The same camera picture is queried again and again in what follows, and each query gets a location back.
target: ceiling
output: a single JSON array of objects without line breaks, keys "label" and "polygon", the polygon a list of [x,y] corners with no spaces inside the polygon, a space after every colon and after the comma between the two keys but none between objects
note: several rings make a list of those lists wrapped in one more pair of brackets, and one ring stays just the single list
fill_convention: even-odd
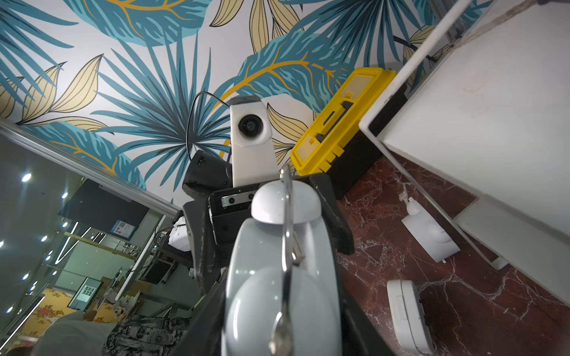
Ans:
[{"label": "ceiling", "polygon": [[[0,241],[4,241],[0,247],[0,330],[3,330],[17,313],[17,310],[6,311],[12,305],[16,309],[35,280],[55,282],[56,276],[53,281],[46,280],[38,268],[50,250],[59,252],[63,235],[56,237],[55,233],[65,220],[58,212],[80,186],[82,176],[4,137],[0,137],[0,161]],[[26,173],[32,177],[22,182]],[[70,194],[62,199],[66,191]],[[45,235],[48,239],[41,242]],[[27,273],[29,277],[22,280]]]}]

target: patterned cloth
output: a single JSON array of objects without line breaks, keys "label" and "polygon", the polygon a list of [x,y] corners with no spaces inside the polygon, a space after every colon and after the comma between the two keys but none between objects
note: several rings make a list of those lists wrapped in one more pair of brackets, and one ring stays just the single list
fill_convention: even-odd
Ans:
[{"label": "patterned cloth", "polygon": [[103,355],[167,356],[189,324],[190,318],[132,316],[113,329],[103,347]]}]

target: metal frame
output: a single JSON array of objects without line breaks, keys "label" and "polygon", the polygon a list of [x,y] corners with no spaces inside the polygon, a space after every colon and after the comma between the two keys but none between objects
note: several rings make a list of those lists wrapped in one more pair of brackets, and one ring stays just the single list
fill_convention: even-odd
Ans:
[{"label": "metal frame", "polygon": [[370,124],[376,115],[382,110],[386,103],[399,90],[399,88],[408,80],[408,77],[416,70],[418,65],[424,60],[426,55],[435,47],[439,40],[448,33],[448,30],[459,19],[461,14],[469,7],[471,0],[459,0],[445,14],[436,28],[430,33],[422,46],[414,53],[414,55],[406,62],[396,77],[390,82],[388,87],[383,91],[378,99],[372,104],[370,109],[364,114],[359,123],[359,128],[368,137],[368,139],[382,152],[384,156],[406,177],[410,183],[426,198],[426,200],[451,224],[451,226],[473,247],[473,249],[481,256],[481,258],[489,263],[493,268],[499,270],[508,263],[501,257],[497,257],[491,261],[485,254],[475,245],[471,238],[453,221],[441,206],[429,195],[429,193],[418,183],[414,177],[402,166],[398,160],[391,154],[388,148],[380,141],[376,135],[370,131]]},{"label": "metal frame", "polygon": [[60,166],[109,188],[114,193],[128,197],[163,215],[174,217],[178,210],[181,209],[149,191],[102,170],[96,165],[77,157],[73,153],[51,142],[44,141],[40,137],[23,130],[11,122],[0,121],[0,134],[25,149],[37,153]]}]

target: red marble floor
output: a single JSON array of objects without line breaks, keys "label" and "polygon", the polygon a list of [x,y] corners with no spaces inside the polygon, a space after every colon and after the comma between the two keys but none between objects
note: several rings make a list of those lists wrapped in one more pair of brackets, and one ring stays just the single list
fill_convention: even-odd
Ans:
[{"label": "red marble floor", "polygon": [[[475,199],[401,162],[451,216]],[[461,248],[446,264],[435,263],[402,224],[406,197],[426,207]],[[393,331],[386,292],[393,279],[418,286],[438,356],[570,355],[570,309],[515,268],[487,265],[384,157],[339,206],[356,247],[354,255],[338,256],[343,282],[396,355],[408,353]]]}]

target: tropical leaf wallpaper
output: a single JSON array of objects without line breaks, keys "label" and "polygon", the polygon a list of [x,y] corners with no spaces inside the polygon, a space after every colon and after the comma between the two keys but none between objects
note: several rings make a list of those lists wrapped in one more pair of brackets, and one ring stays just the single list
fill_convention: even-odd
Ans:
[{"label": "tropical leaf wallpaper", "polygon": [[[473,0],[465,26],[490,3]],[[259,96],[282,166],[354,68],[399,70],[437,24],[426,0],[0,5],[0,120],[178,206],[194,153],[229,151],[228,110],[202,96],[190,112],[196,93]],[[408,93],[448,49],[442,40]]]}]

